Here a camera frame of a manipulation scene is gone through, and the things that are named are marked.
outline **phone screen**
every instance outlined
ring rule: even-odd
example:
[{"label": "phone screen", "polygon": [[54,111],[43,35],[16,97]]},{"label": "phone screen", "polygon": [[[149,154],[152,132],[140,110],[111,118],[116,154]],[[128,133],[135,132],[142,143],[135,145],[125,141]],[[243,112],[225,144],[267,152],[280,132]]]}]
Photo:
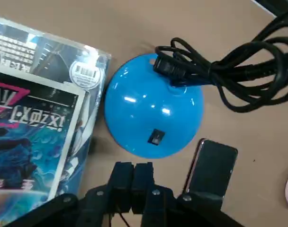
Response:
[{"label": "phone screen", "polygon": [[198,145],[184,190],[200,197],[223,199],[237,149],[203,139]]}]

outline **manga cover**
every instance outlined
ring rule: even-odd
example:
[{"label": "manga cover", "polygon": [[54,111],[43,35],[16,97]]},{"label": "manga cover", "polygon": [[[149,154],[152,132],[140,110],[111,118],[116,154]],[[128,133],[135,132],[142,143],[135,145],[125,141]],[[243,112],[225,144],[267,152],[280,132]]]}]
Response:
[{"label": "manga cover", "polygon": [[91,46],[0,18],[0,65],[86,92],[56,194],[78,193],[110,58]]},{"label": "manga cover", "polygon": [[85,92],[0,65],[0,225],[55,196]]}]

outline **wooden desk surface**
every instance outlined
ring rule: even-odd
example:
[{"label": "wooden desk surface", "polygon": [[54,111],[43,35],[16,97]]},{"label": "wooden desk surface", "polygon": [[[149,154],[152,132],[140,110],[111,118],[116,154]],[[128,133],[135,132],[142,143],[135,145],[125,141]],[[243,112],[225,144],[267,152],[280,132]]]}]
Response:
[{"label": "wooden desk surface", "polygon": [[[250,0],[8,0],[0,1],[0,16],[111,53],[108,80],[127,60],[168,45],[176,36],[210,61],[219,60],[273,18]],[[120,148],[105,126],[101,104],[80,196],[106,183],[116,161],[153,161],[157,184],[177,195],[198,140],[209,138],[239,149],[223,211],[247,227],[288,227],[288,103],[239,114],[222,104],[215,87],[205,87],[204,95],[204,120],[194,140],[180,153],[158,160]],[[130,214],[126,219],[139,226],[140,217]],[[124,223],[115,218],[113,226]]]}]

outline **blue plastic base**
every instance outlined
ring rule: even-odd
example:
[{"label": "blue plastic base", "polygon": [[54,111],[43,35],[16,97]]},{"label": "blue plastic base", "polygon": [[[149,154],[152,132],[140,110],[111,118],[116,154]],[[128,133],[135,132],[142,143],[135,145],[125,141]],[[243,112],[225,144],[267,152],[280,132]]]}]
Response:
[{"label": "blue plastic base", "polygon": [[[196,134],[204,111],[201,88],[171,87],[153,71],[156,54],[138,56],[114,75],[106,93],[105,119],[115,141],[130,153],[162,158],[184,148]],[[164,132],[159,145],[148,140]]]}]

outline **cable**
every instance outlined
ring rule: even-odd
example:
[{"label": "cable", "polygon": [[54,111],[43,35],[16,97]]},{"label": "cable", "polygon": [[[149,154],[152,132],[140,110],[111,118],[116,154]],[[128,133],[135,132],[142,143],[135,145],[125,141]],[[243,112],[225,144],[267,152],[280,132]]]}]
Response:
[{"label": "cable", "polygon": [[119,213],[120,217],[122,218],[122,220],[124,221],[125,225],[127,227],[130,227],[129,223],[126,221],[126,219],[123,217],[122,213]]},{"label": "cable", "polygon": [[108,215],[108,227],[111,227],[111,217],[112,216],[112,214],[109,214]]},{"label": "cable", "polygon": [[127,227],[130,227],[129,223],[126,221],[125,217],[123,217],[122,213],[121,213],[121,209],[120,207],[117,206],[117,213],[120,215],[120,217],[122,218],[122,220],[124,221],[125,225]]},{"label": "cable", "polygon": [[[184,87],[212,84],[217,87],[223,103],[232,111],[246,113],[264,105],[277,105],[288,101],[288,93],[274,99],[274,96],[288,86],[288,52],[284,53],[276,44],[288,46],[288,37],[267,39],[274,32],[288,27],[288,12],[270,22],[251,42],[231,51],[222,60],[209,62],[187,42],[173,38],[170,46],[158,46],[158,58],[153,69],[168,77],[172,86]],[[261,50],[273,55],[273,59],[256,65],[239,66]],[[258,86],[245,86],[244,81],[274,75],[272,82]],[[239,99],[247,102],[244,106],[232,105],[226,98],[226,88]]]}]

